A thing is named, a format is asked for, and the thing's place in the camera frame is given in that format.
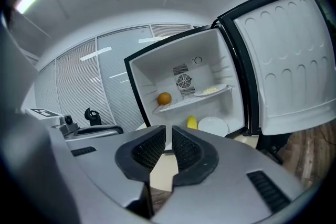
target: wooden floor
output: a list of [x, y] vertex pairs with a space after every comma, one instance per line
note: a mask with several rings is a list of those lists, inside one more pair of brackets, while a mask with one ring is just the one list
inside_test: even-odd
[[336, 157], [336, 120], [293, 133], [279, 155], [282, 166], [300, 179], [305, 188], [319, 182]]

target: refrigerator door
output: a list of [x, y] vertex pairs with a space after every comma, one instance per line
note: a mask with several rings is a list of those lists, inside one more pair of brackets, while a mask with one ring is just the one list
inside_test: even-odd
[[251, 132], [308, 129], [336, 118], [335, 54], [316, 0], [250, 0], [219, 18], [248, 83]]

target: refrigerator shelf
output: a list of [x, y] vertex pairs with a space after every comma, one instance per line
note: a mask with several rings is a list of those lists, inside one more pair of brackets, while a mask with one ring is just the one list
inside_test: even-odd
[[231, 89], [232, 89], [232, 87], [227, 86], [224, 89], [222, 89], [222, 90], [220, 90], [218, 92], [215, 92], [214, 94], [206, 95], [204, 97], [196, 97], [196, 96], [185, 97], [184, 100], [179, 101], [179, 102], [177, 100], [175, 100], [175, 101], [172, 101], [170, 104], [167, 104], [167, 105], [159, 105], [154, 110], [153, 113], [154, 114], [158, 114], [158, 113], [165, 112], [165, 111], [168, 111], [168, 110], [181, 108], [181, 107], [183, 107], [185, 105], [193, 104], [193, 103], [200, 102], [202, 100], [214, 97], [214, 96], [216, 96], [218, 94], [221, 94], [223, 92], [229, 91]]

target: white bowl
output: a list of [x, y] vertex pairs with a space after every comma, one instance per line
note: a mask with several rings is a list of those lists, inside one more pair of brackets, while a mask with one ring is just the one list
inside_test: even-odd
[[229, 128], [225, 121], [216, 117], [206, 117], [199, 121], [198, 129], [207, 133], [224, 137], [227, 135]]

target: mini fridge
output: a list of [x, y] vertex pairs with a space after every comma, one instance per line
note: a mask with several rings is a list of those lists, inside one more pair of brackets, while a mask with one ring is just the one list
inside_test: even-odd
[[[246, 135], [336, 118], [335, 48], [317, 0], [249, 0], [124, 61], [146, 125], [167, 126], [167, 150], [171, 126], [189, 116], [220, 118], [227, 133]], [[215, 93], [195, 96], [211, 86]], [[158, 104], [162, 92], [170, 104]]]

